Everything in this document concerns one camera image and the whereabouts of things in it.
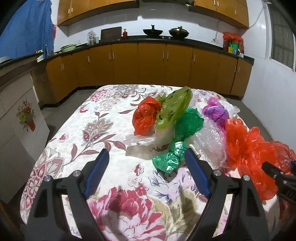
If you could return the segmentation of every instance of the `silver bolt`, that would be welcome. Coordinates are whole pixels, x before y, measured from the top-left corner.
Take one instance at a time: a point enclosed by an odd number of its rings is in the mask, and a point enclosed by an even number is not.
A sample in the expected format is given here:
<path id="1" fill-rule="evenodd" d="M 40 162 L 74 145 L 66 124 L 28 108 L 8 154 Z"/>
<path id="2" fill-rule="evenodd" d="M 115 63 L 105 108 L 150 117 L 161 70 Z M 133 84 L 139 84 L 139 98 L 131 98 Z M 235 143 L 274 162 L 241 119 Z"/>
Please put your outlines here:
<path id="1" fill-rule="evenodd" d="M 243 176 L 243 179 L 244 179 L 245 181 L 250 181 L 250 180 L 251 180 L 251 178 L 250 178 L 248 175 L 244 175 L 244 176 Z"/>
<path id="2" fill-rule="evenodd" d="M 46 177 L 44 178 L 44 181 L 49 182 L 51 178 L 52 178 L 51 176 L 46 176 Z"/>
<path id="3" fill-rule="evenodd" d="M 215 176 L 221 176 L 221 174 L 222 174 L 222 172 L 219 170 L 214 170 L 213 173 Z"/>
<path id="4" fill-rule="evenodd" d="M 74 171 L 72 174 L 73 174 L 74 177 L 79 177 L 80 174 L 81 174 L 81 171 L 76 170 L 76 171 Z"/>

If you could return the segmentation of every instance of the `blue gripper pad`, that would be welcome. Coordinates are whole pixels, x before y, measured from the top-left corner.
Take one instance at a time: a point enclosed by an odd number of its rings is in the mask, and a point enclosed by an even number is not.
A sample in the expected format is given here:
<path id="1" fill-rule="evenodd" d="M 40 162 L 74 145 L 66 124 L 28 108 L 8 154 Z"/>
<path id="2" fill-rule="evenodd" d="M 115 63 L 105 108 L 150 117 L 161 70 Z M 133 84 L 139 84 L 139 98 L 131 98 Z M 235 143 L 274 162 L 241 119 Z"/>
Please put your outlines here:
<path id="1" fill-rule="evenodd" d="M 197 162 L 197 156 L 193 153 L 193 151 L 188 148 L 185 151 L 185 163 L 190 171 L 190 174 L 199 190 L 199 192 L 206 196 L 206 198 L 210 197 L 210 189 L 209 189 L 209 180 Z"/>
<path id="2" fill-rule="evenodd" d="M 109 152 L 106 149 L 103 149 L 96 159 L 94 168 L 86 179 L 85 190 L 83 192 L 83 195 L 86 199 L 95 194 L 108 164 Z"/>

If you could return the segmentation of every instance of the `olive green plastic bag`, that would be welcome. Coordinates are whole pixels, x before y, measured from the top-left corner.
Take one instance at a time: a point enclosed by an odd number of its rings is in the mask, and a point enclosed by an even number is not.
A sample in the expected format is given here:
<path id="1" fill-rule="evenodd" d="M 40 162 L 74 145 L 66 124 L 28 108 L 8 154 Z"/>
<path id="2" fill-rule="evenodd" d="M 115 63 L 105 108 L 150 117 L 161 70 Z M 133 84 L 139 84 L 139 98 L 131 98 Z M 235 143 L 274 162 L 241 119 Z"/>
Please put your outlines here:
<path id="1" fill-rule="evenodd" d="M 187 109 L 192 98 L 189 87 L 183 87 L 166 96 L 157 96 L 156 99 L 162 103 L 161 110 L 156 115 L 157 129 L 165 129 L 174 123 Z"/>
<path id="2" fill-rule="evenodd" d="M 171 173 L 179 166 L 189 147 L 184 141 L 203 127 L 204 119 L 193 108 L 187 108 L 183 115 L 176 121 L 175 137 L 173 138 L 168 153 L 163 153 L 152 159 L 155 168 Z"/>

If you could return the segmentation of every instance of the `blue curtain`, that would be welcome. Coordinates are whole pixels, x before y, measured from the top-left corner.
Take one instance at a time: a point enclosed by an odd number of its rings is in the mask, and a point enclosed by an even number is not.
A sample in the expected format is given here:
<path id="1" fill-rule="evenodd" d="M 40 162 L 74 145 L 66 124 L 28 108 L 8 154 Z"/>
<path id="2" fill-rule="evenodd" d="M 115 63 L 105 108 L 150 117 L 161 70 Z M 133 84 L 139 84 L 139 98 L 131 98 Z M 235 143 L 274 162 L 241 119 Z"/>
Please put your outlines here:
<path id="1" fill-rule="evenodd" d="M 0 57 L 18 58 L 36 50 L 54 50 L 50 0 L 27 0 L 0 35 Z"/>

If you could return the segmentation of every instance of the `floral tablecloth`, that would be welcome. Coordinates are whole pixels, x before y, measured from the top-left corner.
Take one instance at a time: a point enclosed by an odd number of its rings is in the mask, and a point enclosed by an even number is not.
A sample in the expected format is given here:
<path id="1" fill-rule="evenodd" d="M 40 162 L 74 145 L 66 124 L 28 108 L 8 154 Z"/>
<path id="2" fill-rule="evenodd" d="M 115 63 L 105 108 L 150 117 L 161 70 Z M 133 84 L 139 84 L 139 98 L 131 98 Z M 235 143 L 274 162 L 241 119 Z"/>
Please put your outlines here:
<path id="1" fill-rule="evenodd" d="M 123 143 L 126 135 L 134 132 L 131 120 L 140 101 L 177 89 L 159 85 L 107 85 L 95 91 L 49 141 L 36 162 L 20 203 L 23 221 L 27 223 L 31 205 L 46 175 L 67 177 L 106 148 L 110 153 L 109 166 L 87 203 L 107 240 L 186 240 L 207 202 L 187 166 L 181 163 L 171 174 L 158 173 L 151 158 L 168 144 L 129 151 Z M 199 110 L 210 97 L 223 98 L 211 91 L 192 91 L 199 96 Z M 226 174 L 238 177 L 237 171 Z M 68 198 L 62 199 L 71 233 L 80 237 Z M 223 232 L 230 204 L 228 195 L 215 235 Z M 280 226 L 277 197 L 263 206 L 273 237 Z"/>

